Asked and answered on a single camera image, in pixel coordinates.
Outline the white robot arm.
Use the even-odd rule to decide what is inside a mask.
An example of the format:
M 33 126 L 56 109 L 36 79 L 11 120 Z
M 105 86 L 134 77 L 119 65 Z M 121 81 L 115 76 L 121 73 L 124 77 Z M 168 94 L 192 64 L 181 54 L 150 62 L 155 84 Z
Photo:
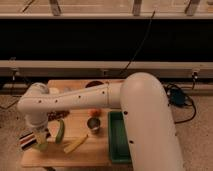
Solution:
M 70 109 L 122 111 L 134 171 L 185 171 L 171 108 L 161 82 L 139 72 L 106 83 L 51 94 L 43 83 L 30 86 L 17 104 L 32 131 L 47 127 L 47 114 Z

